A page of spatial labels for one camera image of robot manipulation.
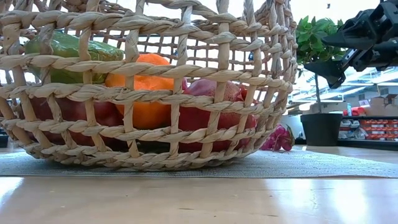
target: pink dragon fruit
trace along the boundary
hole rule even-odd
[[[289,126],[285,129],[282,125],[278,124],[275,131],[269,135],[260,149],[279,151],[283,148],[285,151],[290,151],[292,150],[294,141],[292,129]]]

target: woven basket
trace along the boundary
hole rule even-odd
[[[0,68],[6,71],[7,79],[7,85],[0,87],[2,127],[28,154],[38,159],[51,159],[63,164],[132,167],[139,170],[194,169],[218,166],[256,152],[286,110],[287,96],[292,91],[291,83],[297,69],[297,44],[294,33],[296,23],[292,19],[289,1],[267,0],[255,12],[253,0],[244,0],[244,12],[240,18],[228,13],[228,6],[232,7],[229,0],[214,1],[218,13],[197,0],[136,2],[135,12],[132,12],[103,0],[17,0],[14,1],[13,11],[9,11],[12,0],[0,1],[3,46]],[[146,3],[161,4],[167,9],[175,10],[176,13],[182,12],[181,19],[145,16]],[[36,5],[40,12],[32,12],[33,5]],[[204,19],[191,21],[192,15],[203,16]],[[49,43],[55,29],[62,29],[80,37],[79,58],[51,55],[52,48]],[[149,41],[153,38],[152,34],[158,35],[158,42]],[[42,37],[40,54],[24,55],[19,38],[31,39],[35,35]],[[147,41],[139,41],[143,35],[147,37]],[[125,43],[126,60],[91,61],[87,52],[88,41],[97,37],[101,37],[103,42],[113,40],[117,42],[118,47]],[[189,45],[191,40],[194,40],[194,45]],[[142,48],[140,45],[144,46],[143,52],[139,51]],[[158,51],[153,53],[169,58],[175,65],[135,63],[139,54],[144,54],[154,47],[158,48]],[[169,54],[161,50],[165,48],[171,49]],[[197,56],[199,50],[206,52],[205,58]],[[211,50],[218,51],[218,58],[209,57]],[[241,52],[244,52],[243,58],[237,58],[237,55],[242,55]],[[249,54],[253,55],[253,60],[246,60]],[[27,83],[25,71],[28,65],[40,67],[43,77],[50,67],[84,72],[84,84]],[[14,82],[9,71],[12,71]],[[93,72],[123,74],[126,76],[127,84],[125,88],[93,85]],[[132,73],[138,72],[173,78],[174,90],[134,91]],[[182,95],[183,77],[190,81],[195,78],[217,81],[215,96]],[[223,101],[225,83],[228,80],[247,86],[248,96],[244,102]],[[261,102],[253,105],[251,99],[256,91],[260,91],[258,99]],[[33,97],[47,99],[53,120],[37,119],[30,102],[30,98]],[[63,120],[63,111],[55,101],[56,98],[84,102],[87,120]],[[21,119],[21,112],[18,113],[16,99],[21,102],[25,119]],[[124,125],[99,125],[95,118],[94,101],[124,104]],[[135,129],[131,119],[134,101],[158,101],[171,105],[171,126],[155,130]],[[196,106],[211,111],[208,127],[196,131],[179,130],[180,106]],[[221,112],[240,114],[239,125],[218,130]],[[249,114],[258,117],[257,126],[245,129],[244,124]],[[89,136],[95,145],[77,145],[71,137],[71,132]],[[28,133],[33,133],[37,142],[33,141]],[[45,133],[61,134],[65,145],[50,142]],[[127,142],[127,151],[110,149],[105,146],[101,136]],[[235,148],[239,140],[247,138],[247,145],[240,149]],[[221,152],[212,152],[213,142],[225,140],[231,141],[230,147]],[[142,151],[139,149],[140,141],[162,142],[166,143],[168,148],[166,152],[154,152],[158,144],[153,144],[153,150]],[[193,153],[178,153],[180,142],[200,142],[203,143],[203,147],[201,151]]]

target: floor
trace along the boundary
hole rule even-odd
[[[398,164],[398,152],[295,149]],[[19,149],[0,149],[12,153]],[[398,179],[0,177],[2,224],[396,223]]]

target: orange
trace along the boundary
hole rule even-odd
[[[151,63],[153,65],[170,65],[163,57],[156,54],[143,54],[137,62]],[[125,76],[110,73],[105,80],[107,87],[124,86]],[[173,90],[172,78],[134,76],[135,90]],[[121,114],[124,114],[124,105],[116,105]],[[137,129],[156,129],[170,126],[171,107],[158,102],[134,102],[132,119],[133,126]]]

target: gray rug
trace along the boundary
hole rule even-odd
[[[398,178],[398,165],[308,151],[258,151],[230,166],[178,172],[137,172],[132,169],[66,166],[37,160],[24,152],[0,155],[0,176],[57,175],[109,177],[389,177]]]

